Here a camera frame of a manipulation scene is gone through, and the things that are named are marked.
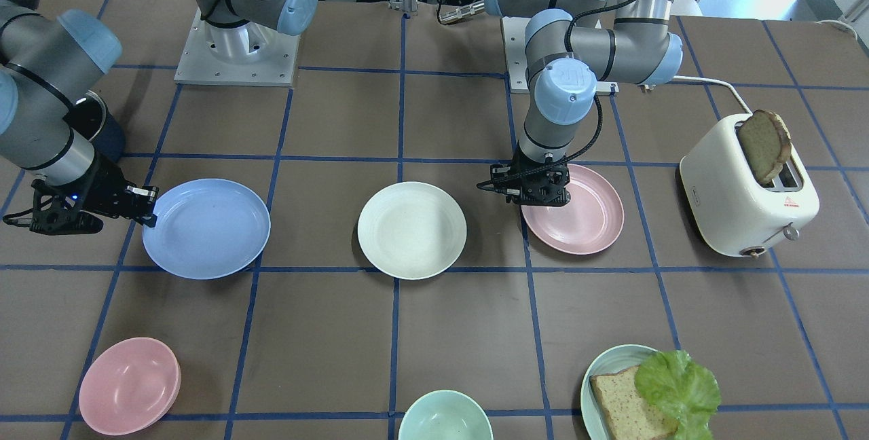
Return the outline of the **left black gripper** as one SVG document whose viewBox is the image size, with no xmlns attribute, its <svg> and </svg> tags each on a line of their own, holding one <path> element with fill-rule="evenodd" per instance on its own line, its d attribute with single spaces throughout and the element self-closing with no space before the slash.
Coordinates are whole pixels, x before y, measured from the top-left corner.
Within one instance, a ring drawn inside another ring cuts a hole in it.
<svg viewBox="0 0 869 440">
<path fill-rule="evenodd" d="M 506 196 L 509 204 L 562 207 L 571 200 L 567 189 L 571 159 L 562 156 L 556 160 L 546 154 L 543 162 L 537 162 L 518 145 L 509 164 L 492 164 L 490 178 L 476 187 Z"/>
</svg>

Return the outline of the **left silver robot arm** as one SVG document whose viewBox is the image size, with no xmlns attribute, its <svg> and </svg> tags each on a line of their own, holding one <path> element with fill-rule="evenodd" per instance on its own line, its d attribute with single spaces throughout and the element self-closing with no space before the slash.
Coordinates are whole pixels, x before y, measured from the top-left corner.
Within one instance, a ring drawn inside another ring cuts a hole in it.
<svg viewBox="0 0 869 440">
<path fill-rule="evenodd" d="M 484 0 L 491 16 L 525 17 L 525 84 L 530 109 L 513 157 L 494 164 L 479 189 L 509 204 L 569 202 L 569 151 L 578 125 L 600 109 L 600 81 L 664 84 L 682 65 L 669 31 L 673 0 Z"/>
</svg>

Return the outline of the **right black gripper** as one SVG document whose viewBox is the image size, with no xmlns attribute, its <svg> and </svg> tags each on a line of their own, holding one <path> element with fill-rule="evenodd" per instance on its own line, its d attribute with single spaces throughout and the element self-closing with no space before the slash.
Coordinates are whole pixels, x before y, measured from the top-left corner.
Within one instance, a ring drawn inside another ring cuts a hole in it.
<svg viewBox="0 0 869 440">
<path fill-rule="evenodd" d="M 50 185 L 37 178 L 31 187 L 32 207 L 4 215 L 5 224 L 47 236 L 65 236 L 99 233 L 105 226 L 100 215 L 123 217 L 147 227 L 158 221 L 154 213 L 158 187 L 130 182 L 103 154 L 97 154 L 85 174 L 74 182 Z"/>
</svg>

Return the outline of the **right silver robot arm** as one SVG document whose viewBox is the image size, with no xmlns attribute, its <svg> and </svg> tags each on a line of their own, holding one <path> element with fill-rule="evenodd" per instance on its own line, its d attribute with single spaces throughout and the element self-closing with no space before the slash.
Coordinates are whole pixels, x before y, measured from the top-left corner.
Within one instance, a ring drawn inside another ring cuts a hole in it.
<svg viewBox="0 0 869 440">
<path fill-rule="evenodd" d="M 2 0 L 1 154 L 34 177 L 32 206 L 3 222 L 49 236 L 95 234 L 102 217 L 154 227 L 158 189 L 139 187 L 65 116 L 109 72 L 122 47 L 95 16 L 37 12 Z"/>
</svg>

